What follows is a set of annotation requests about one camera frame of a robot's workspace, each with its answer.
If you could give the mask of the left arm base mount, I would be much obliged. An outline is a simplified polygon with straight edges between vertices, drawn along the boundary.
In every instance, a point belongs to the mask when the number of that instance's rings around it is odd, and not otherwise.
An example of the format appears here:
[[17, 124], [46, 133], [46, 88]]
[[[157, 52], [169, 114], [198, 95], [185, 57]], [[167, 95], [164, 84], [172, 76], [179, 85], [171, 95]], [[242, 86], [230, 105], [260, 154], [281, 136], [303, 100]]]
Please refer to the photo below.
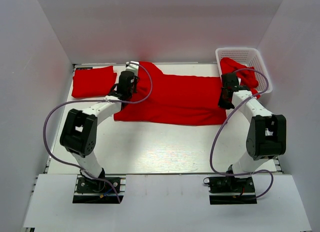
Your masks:
[[[125, 195], [126, 177], [125, 176], [106, 176], [112, 186], [115, 188], [120, 202]], [[90, 179], [81, 175], [77, 176], [73, 204], [119, 204], [118, 198], [112, 187], [99, 181], [93, 183]]]

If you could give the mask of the red t-shirts in basket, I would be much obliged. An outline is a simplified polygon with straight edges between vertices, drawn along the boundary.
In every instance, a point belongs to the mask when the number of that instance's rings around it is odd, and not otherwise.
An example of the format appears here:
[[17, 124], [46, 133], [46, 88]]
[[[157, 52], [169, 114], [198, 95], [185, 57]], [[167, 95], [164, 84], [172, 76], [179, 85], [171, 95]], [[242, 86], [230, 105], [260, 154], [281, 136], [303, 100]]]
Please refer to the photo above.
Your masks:
[[247, 86], [253, 95], [258, 92], [256, 88], [259, 82], [256, 79], [253, 66], [247, 67], [231, 58], [224, 57], [220, 60], [220, 68], [222, 74], [229, 74], [239, 70], [236, 72], [236, 76], [240, 79], [240, 85]]

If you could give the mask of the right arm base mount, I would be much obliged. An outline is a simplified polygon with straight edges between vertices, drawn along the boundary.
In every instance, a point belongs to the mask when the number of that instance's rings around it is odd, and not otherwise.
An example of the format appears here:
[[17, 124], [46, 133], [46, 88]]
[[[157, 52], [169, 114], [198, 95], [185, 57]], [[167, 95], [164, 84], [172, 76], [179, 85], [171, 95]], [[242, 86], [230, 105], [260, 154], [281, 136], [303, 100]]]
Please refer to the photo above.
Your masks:
[[252, 177], [211, 176], [203, 179], [209, 188], [210, 205], [252, 205], [257, 204]]

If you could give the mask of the red t-shirt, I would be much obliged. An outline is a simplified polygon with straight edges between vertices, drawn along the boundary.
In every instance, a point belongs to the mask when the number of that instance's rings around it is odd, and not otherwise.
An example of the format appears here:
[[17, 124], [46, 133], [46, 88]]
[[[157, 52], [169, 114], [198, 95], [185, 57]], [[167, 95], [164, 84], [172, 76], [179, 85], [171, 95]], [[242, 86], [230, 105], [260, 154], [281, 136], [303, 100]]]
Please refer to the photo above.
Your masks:
[[218, 106], [219, 77], [164, 74], [151, 62], [140, 62], [137, 92], [114, 114], [115, 121], [182, 126], [221, 125], [226, 111]]
[[113, 66], [76, 69], [71, 96], [76, 99], [106, 96], [116, 83], [117, 73]]

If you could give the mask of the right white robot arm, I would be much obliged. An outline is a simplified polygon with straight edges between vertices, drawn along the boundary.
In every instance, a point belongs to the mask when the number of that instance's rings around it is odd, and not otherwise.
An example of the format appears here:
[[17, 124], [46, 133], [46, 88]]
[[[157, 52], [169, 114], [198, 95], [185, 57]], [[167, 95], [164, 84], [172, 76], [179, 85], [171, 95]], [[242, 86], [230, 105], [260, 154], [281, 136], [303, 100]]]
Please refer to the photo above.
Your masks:
[[249, 122], [245, 152], [229, 167], [233, 174], [225, 180], [226, 187], [236, 192], [244, 185], [244, 179], [261, 165], [287, 149], [287, 120], [282, 114], [266, 109], [246, 85], [240, 85], [235, 73], [221, 76], [222, 88], [218, 106], [233, 112], [240, 111]]

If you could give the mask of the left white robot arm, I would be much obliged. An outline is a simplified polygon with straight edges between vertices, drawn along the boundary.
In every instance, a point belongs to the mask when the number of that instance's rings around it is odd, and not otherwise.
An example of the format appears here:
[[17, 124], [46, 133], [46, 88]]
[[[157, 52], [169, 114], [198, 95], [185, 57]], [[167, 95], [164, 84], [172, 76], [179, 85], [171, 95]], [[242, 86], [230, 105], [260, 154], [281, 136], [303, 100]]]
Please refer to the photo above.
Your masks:
[[83, 110], [71, 109], [67, 114], [59, 142], [75, 158], [81, 174], [89, 178], [88, 185], [96, 192], [106, 185], [104, 169], [94, 153], [98, 125], [125, 107], [124, 102], [136, 92], [137, 83], [137, 72], [122, 71], [105, 101]]

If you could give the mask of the white plastic basket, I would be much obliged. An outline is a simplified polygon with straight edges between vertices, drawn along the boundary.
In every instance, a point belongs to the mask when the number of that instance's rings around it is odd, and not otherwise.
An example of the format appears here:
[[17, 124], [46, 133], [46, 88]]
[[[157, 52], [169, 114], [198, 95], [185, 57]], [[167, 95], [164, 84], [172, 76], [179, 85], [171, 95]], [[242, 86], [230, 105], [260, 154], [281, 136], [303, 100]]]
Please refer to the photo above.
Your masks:
[[230, 58], [235, 62], [246, 67], [254, 67], [255, 70], [265, 75], [268, 81], [268, 89], [265, 91], [269, 94], [273, 91], [273, 85], [266, 69], [265, 63], [261, 57], [260, 52], [252, 47], [220, 47], [215, 50], [215, 58], [219, 76], [222, 75], [221, 60], [223, 58]]

